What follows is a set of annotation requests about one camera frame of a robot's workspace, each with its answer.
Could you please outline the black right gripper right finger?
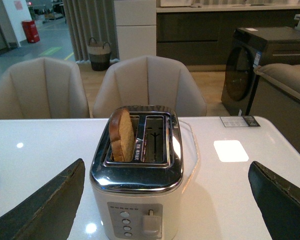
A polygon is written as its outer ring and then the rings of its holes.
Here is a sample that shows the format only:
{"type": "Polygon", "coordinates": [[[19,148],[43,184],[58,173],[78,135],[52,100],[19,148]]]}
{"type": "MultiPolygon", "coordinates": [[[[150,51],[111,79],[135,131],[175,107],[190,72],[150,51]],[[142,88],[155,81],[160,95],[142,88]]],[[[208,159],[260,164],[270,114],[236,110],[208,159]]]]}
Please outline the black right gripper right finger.
{"type": "Polygon", "coordinates": [[[300,240],[300,188],[257,161],[248,180],[273,240],[300,240]]]}

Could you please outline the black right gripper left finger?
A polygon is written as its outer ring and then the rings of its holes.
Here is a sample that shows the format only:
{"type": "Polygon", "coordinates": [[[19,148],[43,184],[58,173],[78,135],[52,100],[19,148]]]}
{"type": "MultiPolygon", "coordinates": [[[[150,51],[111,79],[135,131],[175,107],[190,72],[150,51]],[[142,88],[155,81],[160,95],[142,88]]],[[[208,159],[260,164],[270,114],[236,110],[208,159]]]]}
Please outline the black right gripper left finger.
{"type": "Polygon", "coordinates": [[[85,163],[79,158],[0,217],[0,240],[66,240],[81,202],[85,163]]]}

